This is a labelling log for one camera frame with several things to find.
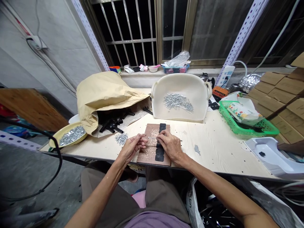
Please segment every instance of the person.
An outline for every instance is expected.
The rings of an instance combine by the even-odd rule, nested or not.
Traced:
[[[190,219],[167,169],[146,166],[146,208],[140,208],[118,182],[135,153],[146,148],[145,134],[128,139],[105,173],[85,168],[81,175],[84,203],[65,228],[190,228]],[[183,153],[181,141],[168,130],[157,136],[171,160],[191,172],[246,228],[278,227],[256,203],[231,183]]]

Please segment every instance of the green plastic basket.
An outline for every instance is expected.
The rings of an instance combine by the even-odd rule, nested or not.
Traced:
[[[255,126],[257,127],[264,127],[264,132],[255,132],[252,129],[243,129],[239,127],[233,118],[230,116],[227,108],[232,102],[237,101],[220,101],[219,102],[219,112],[222,114],[224,119],[226,120],[227,124],[231,128],[234,134],[244,138],[244,139],[251,139],[255,137],[275,137],[280,132],[279,130],[268,120],[263,119],[262,121],[258,122]]]

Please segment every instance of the white wall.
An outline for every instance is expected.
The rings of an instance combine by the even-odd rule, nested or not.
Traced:
[[[36,0],[10,0],[9,3],[31,32],[37,35]],[[100,72],[64,0],[38,0],[37,11],[39,36],[48,47],[48,55],[62,67],[75,86],[91,74]]]
[[[9,3],[34,35],[38,21],[35,0],[10,0]],[[38,0],[39,36],[47,45],[47,54],[70,83],[77,85],[100,72],[88,44],[64,0]],[[46,89],[72,113],[77,100],[28,47],[17,28],[0,11],[0,83],[10,88]]]

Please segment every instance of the windowsill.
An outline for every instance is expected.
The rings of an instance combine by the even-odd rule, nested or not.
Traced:
[[[248,73],[251,73],[254,68],[248,68]],[[261,67],[256,73],[263,73],[267,71],[278,72],[278,73],[291,73],[294,69],[285,68],[285,67]],[[217,77],[217,75],[221,72],[220,68],[216,69],[189,69],[187,73],[194,74],[197,76],[202,75],[202,73],[207,73],[210,77]],[[236,68],[233,72],[235,73],[245,73],[245,68]],[[164,70],[160,67],[158,71],[151,73],[149,70],[144,72],[134,72],[129,74],[127,72],[121,72],[120,76],[122,78],[159,78],[166,75]]]

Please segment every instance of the yellow bowl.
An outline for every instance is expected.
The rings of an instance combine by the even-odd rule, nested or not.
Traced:
[[[72,123],[69,124],[63,128],[61,128],[58,132],[56,132],[53,137],[55,139],[57,139],[57,143],[59,145],[59,140],[63,137],[63,135],[65,133],[68,133],[70,130],[72,130],[73,128],[77,127],[77,126],[81,126],[81,122],[76,122],[76,123]],[[80,143],[82,140],[84,140],[87,137],[88,133],[85,133],[82,137],[80,137],[79,139],[75,140],[74,142],[71,142],[70,144],[67,144],[65,146],[71,146],[77,143]],[[52,139],[50,139],[49,141],[49,146],[55,148],[55,143]]]

